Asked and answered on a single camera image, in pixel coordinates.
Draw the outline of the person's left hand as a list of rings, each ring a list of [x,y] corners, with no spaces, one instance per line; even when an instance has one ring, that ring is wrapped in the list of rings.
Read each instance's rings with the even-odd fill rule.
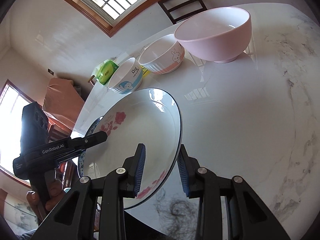
[[[37,192],[28,191],[26,194],[27,202],[32,211],[37,216],[39,223],[41,223],[47,216],[45,213],[42,213],[42,211],[40,211],[40,208],[43,207],[46,211],[50,212],[66,194],[63,190],[61,181],[58,179],[55,179],[55,181],[49,185],[48,191],[50,200],[48,200],[46,204],[42,204]]]

